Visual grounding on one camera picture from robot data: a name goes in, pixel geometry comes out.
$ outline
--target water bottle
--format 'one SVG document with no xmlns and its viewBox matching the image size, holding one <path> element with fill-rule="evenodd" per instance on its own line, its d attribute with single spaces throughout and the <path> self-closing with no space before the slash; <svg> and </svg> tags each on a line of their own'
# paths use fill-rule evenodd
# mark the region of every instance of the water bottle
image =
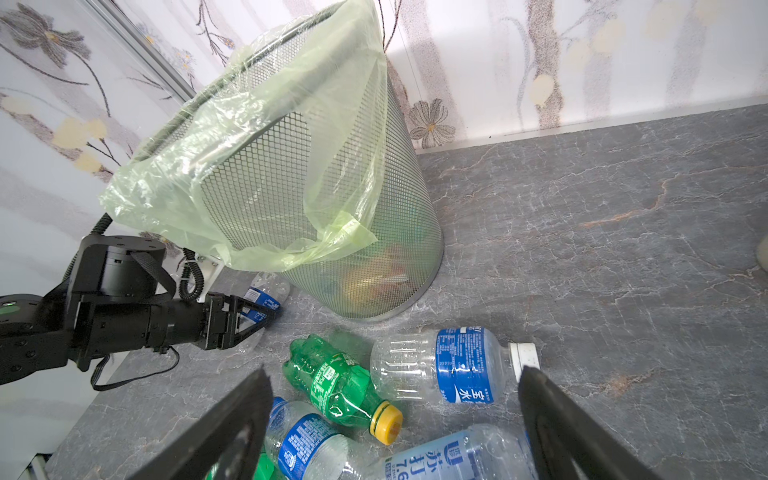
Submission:
<svg viewBox="0 0 768 480">
<path fill-rule="evenodd" d="M 369 480 L 535 480 L 525 435 L 478 424 L 383 458 L 368 467 Z"/>
<path fill-rule="evenodd" d="M 493 403 L 524 365 L 538 368 L 533 343 L 498 344 L 480 326 L 388 335 L 371 352 L 371 380 L 381 397 L 427 402 Z"/>
<path fill-rule="evenodd" d="M 280 308 L 280 304 L 288 298 L 289 293 L 290 283 L 283 280 L 280 275 L 277 273 L 259 272 L 253 278 L 243 298 L 256 305 L 277 310 Z M 237 331 L 245 330 L 263 321 L 265 318 L 265 313 L 245 307 L 243 308 L 243 314 L 240 315 L 240 324 L 237 326 Z"/>
<path fill-rule="evenodd" d="M 370 448 L 338 433 L 306 402 L 276 397 L 264 437 L 267 456 L 289 480 L 360 480 Z"/>
<path fill-rule="evenodd" d="M 283 374 L 306 393 L 328 420 L 367 428 L 384 445 L 391 445 L 402 426 L 402 413 L 376 395 L 368 370 L 317 335 L 290 344 Z"/>
</svg>

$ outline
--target sprite bottle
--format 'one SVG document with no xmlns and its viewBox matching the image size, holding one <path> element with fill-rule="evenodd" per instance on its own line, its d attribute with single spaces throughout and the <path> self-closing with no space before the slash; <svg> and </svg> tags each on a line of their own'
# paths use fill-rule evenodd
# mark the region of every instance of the sprite bottle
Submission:
<svg viewBox="0 0 768 480">
<path fill-rule="evenodd" d="M 402 413 L 376 394 L 370 373 L 351 356 L 315 334 L 294 340 L 290 355 L 283 374 L 328 420 L 367 428 L 384 445 L 395 441 Z"/>
<path fill-rule="evenodd" d="M 218 478 L 229 478 L 229 474 L 222 472 L 223 475 L 219 475 Z M 216 480 L 219 474 L 219 464 L 216 463 L 205 475 L 204 480 Z M 253 473 L 253 480 L 286 480 L 285 475 L 280 473 L 280 470 L 275 468 L 275 464 L 272 463 L 270 457 L 266 456 L 265 452 L 261 452 L 259 462 L 256 464 L 256 471 Z"/>
</svg>

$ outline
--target baseboard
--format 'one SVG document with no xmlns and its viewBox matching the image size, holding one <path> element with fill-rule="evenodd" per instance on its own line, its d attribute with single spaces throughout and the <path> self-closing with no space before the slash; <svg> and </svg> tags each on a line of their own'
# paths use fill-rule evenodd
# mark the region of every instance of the baseboard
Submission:
<svg viewBox="0 0 768 480">
<path fill-rule="evenodd" d="M 768 104 L 768 95 L 750 98 L 738 98 L 702 104 L 689 107 L 673 108 L 670 110 L 643 113 L 636 115 L 627 115 L 623 117 L 604 118 L 601 120 L 589 121 L 580 124 L 563 125 L 557 128 L 547 128 L 544 130 L 522 131 L 514 134 L 495 135 L 489 138 L 477 138 L 473 140 L 461 140 L 451 144 L 441 145 L 439 147 L 417 150 L 417 154 L 428 154 L 447 150 L 457 150 L 459 148 L 477 147 L 481 145 L 500 144 L 508 141 L 524 140 L 526 138 L 544 137 L 547 135 L 567 134 L 575 131 L 592 130 L 595 128 L 615 127 L 617 125 L 636 124 L 643 121 L 662 120 L 665 118 L 683 117 L 685 115 L 702 114 L 708 111 L 730 110 L 732 108 L 751 107 L 753 105 Z"/>
</svg>

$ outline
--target gray marble countertop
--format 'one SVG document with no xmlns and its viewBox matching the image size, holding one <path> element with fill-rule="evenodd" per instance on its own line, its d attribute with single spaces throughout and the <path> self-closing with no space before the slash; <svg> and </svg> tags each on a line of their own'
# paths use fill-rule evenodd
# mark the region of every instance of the gray marble countertop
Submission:
<svg viewBox="0 0 768 480">
<path fill-rule="evenodd" d="M 768 106 L 419 161 L 445 256 L 414 307 L 365 325 L 294 289 L 263 335 L 224 351 L 181 346 L 173 372 L 100 393 L 51 478 L 129 476 L 260 365 L 275 392 L 301 398 L 280 372 L 295 338 L 331 336 L 365 362 L 357 336 L 469 325 L 534 342 L 542 370 L 663 477 L 768 476 L 768 275 L 754 254 L 768 233 Z M 229 270 L 215 290 L 244 293 L 250 278 Z M 170 361 L 134 352 L 113 380 Z M 403 410 L 390 451 L 521 423 L 515 392 L 489 408 Z"/>
</svg>

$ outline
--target bottle cap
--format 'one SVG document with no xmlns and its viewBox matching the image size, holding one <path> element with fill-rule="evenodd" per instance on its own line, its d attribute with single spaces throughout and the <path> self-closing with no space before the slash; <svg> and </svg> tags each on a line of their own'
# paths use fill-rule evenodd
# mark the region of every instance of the bottle cap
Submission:
<svg viewBox="0 0 768 480">
<path fill-rule="evenodd" d="M 370 433 L 384 445 L 391 445 L 402 428 L 402 412 L 386 400 L 379 405 L 371 418 Z"/>
<path fill-rule="evenodd" d="M 282 404 L 287 403 L 283 397 L 276 396 L 272 401 L 272 409 L 270 410 L 270 417 L 274 414 L 275 409 Z"/>
<path fill-rule="evenodd" d="M 520 382 L 520 375 L 523 374 L 524 366 L 532 366 L 537 369 L 541 368 L 538 365 L 536 345 L 533 343 L 510 343 L 509 357 L 512 362 L 512 367 L 515 369 L 515 378 L 517 378 L 518 382 Z"/>
</svg>

